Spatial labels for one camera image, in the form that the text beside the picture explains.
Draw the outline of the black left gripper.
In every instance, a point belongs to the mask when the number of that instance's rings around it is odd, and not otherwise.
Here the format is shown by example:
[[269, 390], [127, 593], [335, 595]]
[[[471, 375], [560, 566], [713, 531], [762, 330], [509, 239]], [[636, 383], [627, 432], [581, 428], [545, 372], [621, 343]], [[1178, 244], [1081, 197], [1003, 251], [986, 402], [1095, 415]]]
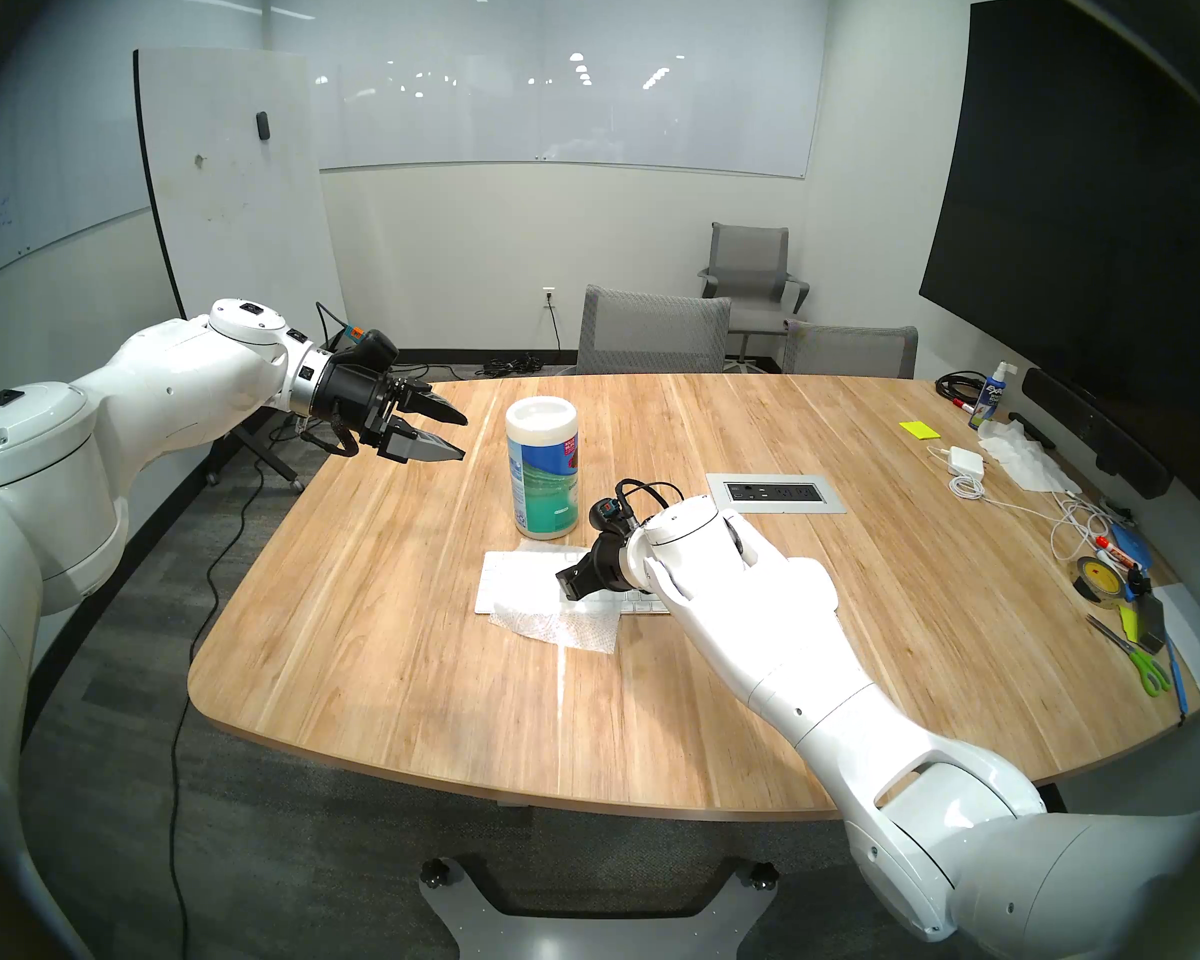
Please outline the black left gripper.
[[421, 415], [438, 424], [468, 425], [468, 418], [430, 382], [392, 376], [396, 350], [338, 350], [330, 354], [316, 384], [310, 418], [328, 424], [337, 443], [313, 432], [310, 443], [328, 455], [358, 456], [360, 446], [398, 464], [466, 460], [452, 443], [418, 430], [402, 415]]

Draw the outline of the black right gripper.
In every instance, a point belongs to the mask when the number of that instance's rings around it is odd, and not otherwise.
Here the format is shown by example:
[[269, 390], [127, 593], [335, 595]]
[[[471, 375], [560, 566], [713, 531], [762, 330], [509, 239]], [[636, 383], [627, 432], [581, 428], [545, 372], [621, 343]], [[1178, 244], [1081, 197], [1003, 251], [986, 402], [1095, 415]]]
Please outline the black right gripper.
[[563, 568], [556, 572], [556, 581], [560, 586], [562, 598], [568, 602], [581, 602], [582, 599], [590, 598], [598, 592], [612, 592], [614, 594], [638, 592], [643, 595], [653, 594], [648, 586], [641, 586], [632, 574], [626, 574], [623, 568], [625, 550], [634, 538], [635, 532], [600, 532], [592, 550], [574, 566]]

